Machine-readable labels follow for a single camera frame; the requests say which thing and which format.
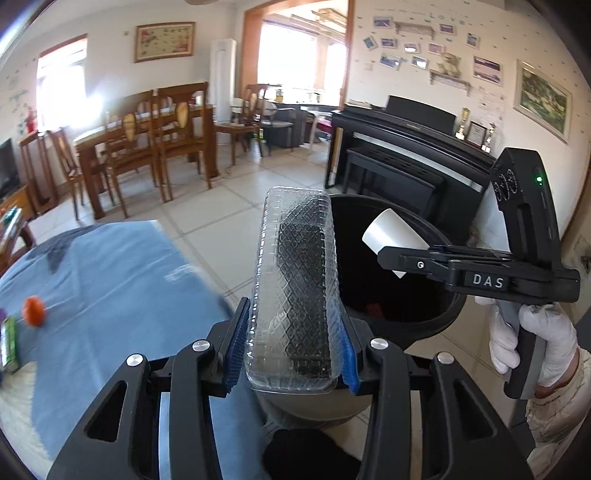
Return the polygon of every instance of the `blue tablecloth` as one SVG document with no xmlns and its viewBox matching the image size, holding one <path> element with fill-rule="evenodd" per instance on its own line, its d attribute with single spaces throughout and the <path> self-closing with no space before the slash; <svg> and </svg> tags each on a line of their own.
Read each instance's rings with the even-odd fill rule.
<svg viewBox="0 0 591 480">
<path fill-rule="evenodd" d="M 41 297 L 44 325 L 21 319 L 23 301 Z M 174 245 L 152 222 L 66 232 L 36 247 L 0 279 L 0 306 L 19 318 L 21 363 L 37 363 L 32 420 L 55 458 L 83 412 L 132 353 L 174 355 L 231 317 Z M 168 477 L 167 403 L 161 410 L 161 470 Z M 261 471 L 261 419 L 242 381 L 211 402 L 225 480 Z"/>
</svg>

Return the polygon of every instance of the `white jacket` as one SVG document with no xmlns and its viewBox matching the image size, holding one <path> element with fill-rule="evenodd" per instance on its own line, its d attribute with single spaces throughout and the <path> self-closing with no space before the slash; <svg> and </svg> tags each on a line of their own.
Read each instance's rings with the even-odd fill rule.
<svg viewBox="0 0 591 480">
<path fill-rule="evenodd" d="M 591 407 L 591 355 L 580 350 L 579 366 L 569 384 L 547 398 L 527 403 L 527 423 L 535 440 L 527 461 L 536 479 L 543 479 L 552 470 Z"/>
</svg>

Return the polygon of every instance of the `white glove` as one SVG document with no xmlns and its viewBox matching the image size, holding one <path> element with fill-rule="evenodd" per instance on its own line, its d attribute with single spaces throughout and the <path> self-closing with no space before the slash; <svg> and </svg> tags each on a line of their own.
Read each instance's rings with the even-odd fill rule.
<svg viewBox="0 0 591 480">
<path fill-rule="evenodd" d="M 475 300 L 480 305 L 492 305 L 491 359 L 495 368 L 504 374 L 519 365 L 519 354 L 515 351 L 517 334 L 501 318 L 495 300 L 483 297 L 475 297 Z M 544 387 L 554 385 L 567 371 L 579 347 L 573 323 L 557 303 L 521 306 L 519 323 L 548 342 L 538 384 Z"/>
</svg>

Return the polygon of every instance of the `metal screw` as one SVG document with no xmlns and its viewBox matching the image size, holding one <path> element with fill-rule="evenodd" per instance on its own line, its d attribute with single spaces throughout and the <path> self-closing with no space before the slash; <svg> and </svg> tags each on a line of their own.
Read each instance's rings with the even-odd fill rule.
<svg viewBox="0 0 591 480">
<path fill-rule="evenodd" d="M 379 337 L 373 338 L 369 344 L 376 350 L 386 350 L 388 348 L 388 341 Z"/>
<path fill-rule="evenodd" d="M 126 363 L 130 367 L 137 367 L 143 361 L 144 361 L 143 356 L 141 356 L 139 353 L 134 353 L 133 355 L 130 355 L 129 357 L 127 357 Z"/>
<path fill-rule="evenodd" d="M 207 350 L 211 345 L 209 345 L 209 342 L 207 340 L 197 340 L 194 344 L 193 344 L 193 350 L 195 350 L 196 352 L 204 352 L 205 350 Z"/>
<path fill-rule="evenodd" d="M 437 360 L 444 365 L 451 365 L 456 359 L 449 352 L 440 352 L 437 354 Z"/>
</svg>

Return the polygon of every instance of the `orange ball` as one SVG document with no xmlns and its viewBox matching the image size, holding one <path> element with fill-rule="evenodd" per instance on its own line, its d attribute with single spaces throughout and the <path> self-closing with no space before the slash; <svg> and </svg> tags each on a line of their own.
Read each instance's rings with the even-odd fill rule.
<svg viewBox="0 0 591 480">
<path fill-rule="evenodd" d="M 39 297 L 32 296 L 25 300 L 22 305 L 22 317 L 32 327 L 43 325 L 45 318 L 45 305 Z"/>
</svg>

